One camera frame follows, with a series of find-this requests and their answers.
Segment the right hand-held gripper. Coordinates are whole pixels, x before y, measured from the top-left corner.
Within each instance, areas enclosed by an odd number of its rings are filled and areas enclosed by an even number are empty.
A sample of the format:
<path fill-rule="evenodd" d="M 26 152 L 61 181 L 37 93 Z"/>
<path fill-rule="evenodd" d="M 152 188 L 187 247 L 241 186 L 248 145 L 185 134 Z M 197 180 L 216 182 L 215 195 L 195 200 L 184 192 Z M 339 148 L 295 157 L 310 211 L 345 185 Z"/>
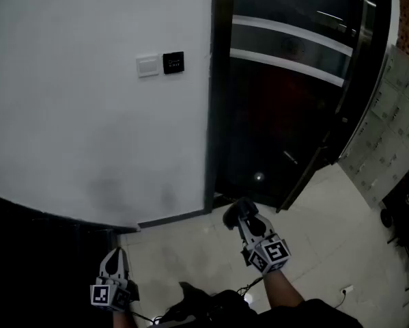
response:
<path fill-rule="evenodd" d="M 246 265 L 254 266 L 261 274 L 278 271 L 291 258 L 291 253 L 285 240 L 273 233 L 273 226 L 267 218 L 259 213 L 255 218 L 257 236 L 267 237 L 255 242 L 255 236 L 251 232 L 251 220 L 239 217 L 238 230 L 244 246 L 241 254 Z"/>

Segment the white wall light switch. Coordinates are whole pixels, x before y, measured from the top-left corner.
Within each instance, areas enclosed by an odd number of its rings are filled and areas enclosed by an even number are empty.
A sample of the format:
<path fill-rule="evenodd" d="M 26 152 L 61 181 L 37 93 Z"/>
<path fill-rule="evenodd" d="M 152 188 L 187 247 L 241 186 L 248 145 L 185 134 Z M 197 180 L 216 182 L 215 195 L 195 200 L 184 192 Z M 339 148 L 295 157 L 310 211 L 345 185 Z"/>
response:
<path fill-rule="evenodd" d="M 160 74 L 160 55 L 141 55 L 136 57 L 137 76 L 153 77 Z"/>

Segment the person's black clothing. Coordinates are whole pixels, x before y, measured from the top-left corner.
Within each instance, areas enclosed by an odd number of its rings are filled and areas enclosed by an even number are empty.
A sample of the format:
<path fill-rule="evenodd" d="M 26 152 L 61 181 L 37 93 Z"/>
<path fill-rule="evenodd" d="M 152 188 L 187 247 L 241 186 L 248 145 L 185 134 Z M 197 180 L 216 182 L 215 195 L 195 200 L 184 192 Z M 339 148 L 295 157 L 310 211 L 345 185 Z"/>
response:
<path fill-rule="evenodd" d="M 319 299 L 296 307 L 279 306 L 257 313 L 233 290 L 209 295 L 180 282 L 183 300 L 171 306 L 158 323 L 181 328 L 363 328 L 353 317 Z"/>

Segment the grey metal locker cabinet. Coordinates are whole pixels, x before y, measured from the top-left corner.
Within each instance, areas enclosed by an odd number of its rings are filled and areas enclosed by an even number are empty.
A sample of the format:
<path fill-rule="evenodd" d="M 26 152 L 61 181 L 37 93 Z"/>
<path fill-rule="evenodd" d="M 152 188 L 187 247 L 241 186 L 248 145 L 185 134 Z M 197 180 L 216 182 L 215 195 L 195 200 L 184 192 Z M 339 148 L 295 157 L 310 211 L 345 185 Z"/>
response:
<path fill-rule="evenodd" d="M 392 46 L 365 117 L 338 161 L 371 207 L 409 170 L 409 55 Z"/>

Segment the black wooden cabinet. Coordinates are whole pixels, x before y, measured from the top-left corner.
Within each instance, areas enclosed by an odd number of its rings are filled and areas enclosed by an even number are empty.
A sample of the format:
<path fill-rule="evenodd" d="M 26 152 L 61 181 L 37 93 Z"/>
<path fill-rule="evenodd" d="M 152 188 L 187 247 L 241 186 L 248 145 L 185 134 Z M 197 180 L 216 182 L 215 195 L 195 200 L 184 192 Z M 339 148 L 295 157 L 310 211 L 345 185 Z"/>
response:
<path fill-rule="evenodd" d="M 124 233 L 0 198 L 0 328 L 113 328 L 90 286 Z"/>

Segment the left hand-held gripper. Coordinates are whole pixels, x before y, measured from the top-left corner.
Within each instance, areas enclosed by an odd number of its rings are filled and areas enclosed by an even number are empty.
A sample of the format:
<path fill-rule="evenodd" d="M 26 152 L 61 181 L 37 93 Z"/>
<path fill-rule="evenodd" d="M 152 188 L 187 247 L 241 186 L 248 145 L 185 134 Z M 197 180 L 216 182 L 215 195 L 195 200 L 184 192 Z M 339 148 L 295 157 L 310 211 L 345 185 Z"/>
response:
<path fill-rule="evenodd" d="M 102 310 L 126 311 L 132 302 L 139 301 L 138 286 L 129 279 L 129 266 L 123 248 L 110 251 L 100 264 L 100 276 L 90 286 L 91 304 Z"/>

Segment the person's right forearm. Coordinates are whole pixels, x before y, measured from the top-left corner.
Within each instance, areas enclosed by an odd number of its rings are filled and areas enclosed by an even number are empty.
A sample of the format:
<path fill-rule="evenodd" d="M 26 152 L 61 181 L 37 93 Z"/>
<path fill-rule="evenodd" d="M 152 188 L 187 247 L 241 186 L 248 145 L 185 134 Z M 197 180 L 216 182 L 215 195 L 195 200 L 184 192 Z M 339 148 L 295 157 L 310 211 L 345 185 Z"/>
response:
<path fill-rule="evenodd" d="M 267 273 L 263 276 L 263 281 L 271 308 L 281 306 L 294 308 L 304 301 L 301 294 L 280 270 Z"/>

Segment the black exit button panel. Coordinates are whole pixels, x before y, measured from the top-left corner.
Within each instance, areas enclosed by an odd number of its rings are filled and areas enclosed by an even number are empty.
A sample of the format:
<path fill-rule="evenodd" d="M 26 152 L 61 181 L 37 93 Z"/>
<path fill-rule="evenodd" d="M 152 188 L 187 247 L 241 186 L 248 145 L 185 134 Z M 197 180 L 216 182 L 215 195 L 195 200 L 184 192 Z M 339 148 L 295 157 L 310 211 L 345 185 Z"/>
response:
<path fill-rule="evenodd" d="M 164 74 L 184 72 L 184 52 L 163 53 L 163 72 Z"/>

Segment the person's left forearm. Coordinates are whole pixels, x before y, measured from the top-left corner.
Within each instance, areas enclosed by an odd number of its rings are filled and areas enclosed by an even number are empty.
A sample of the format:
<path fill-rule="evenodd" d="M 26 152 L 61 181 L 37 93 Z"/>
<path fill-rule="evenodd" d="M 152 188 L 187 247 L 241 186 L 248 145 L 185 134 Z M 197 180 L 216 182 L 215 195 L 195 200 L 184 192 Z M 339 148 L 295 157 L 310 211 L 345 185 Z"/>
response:
<path fill-rule="evenodd" d="M 132 312 L 129 310 L 113 313 L 113 328 L 138 328 Z"/>

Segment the striped glass door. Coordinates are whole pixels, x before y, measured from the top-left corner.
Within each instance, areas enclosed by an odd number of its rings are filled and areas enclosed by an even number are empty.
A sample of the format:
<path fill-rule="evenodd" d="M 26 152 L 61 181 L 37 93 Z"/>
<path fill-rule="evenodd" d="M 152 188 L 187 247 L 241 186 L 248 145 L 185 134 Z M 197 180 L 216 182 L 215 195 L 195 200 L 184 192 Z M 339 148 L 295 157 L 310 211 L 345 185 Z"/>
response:
<path fill-rule="evenodd" d="M 361 0 L 234 0 L 218 192 L 285 201 L 329 129 L 360 20 Z"/>
<path fill-rule="evenodd" d="M 276 208 L 279 213 L 288 210 L 304 187 L 321 167 L 336 163 L 352 139 L 354 131 L 362 119 L 369 102 L 373 84 L 376 82 L 380 66 L 380 56 L 373 41 L 380 33 L 376 31 L 377 0 L 361 0 L 361 21 L 356 32 L 356 47 L 343 82 L 343 92 L 335 109 L 330 128 L 320 142 L 311 162 L 302 173 L 299 182 Z"/>

